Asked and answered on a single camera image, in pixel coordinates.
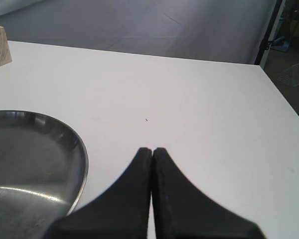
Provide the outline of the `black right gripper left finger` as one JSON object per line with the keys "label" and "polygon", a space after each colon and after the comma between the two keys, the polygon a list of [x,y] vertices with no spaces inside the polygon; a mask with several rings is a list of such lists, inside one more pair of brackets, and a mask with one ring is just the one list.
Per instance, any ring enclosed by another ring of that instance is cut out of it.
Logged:
{"label": "black right gripper left finger", "polygon": [[152,151],[139,148],[122,175],[99,197],[55,221],[45,239],[145,239]]}

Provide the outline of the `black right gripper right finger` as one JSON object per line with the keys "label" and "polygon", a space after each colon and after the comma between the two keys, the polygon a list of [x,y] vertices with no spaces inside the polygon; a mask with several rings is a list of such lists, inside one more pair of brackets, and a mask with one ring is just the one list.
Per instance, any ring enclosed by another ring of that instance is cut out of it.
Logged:
{"label": "black right gripper right finger", "polygon": [[152,205],[158,239],[263,239],[251,222],[214,202],[180,171],[165,148],[153,152]]}

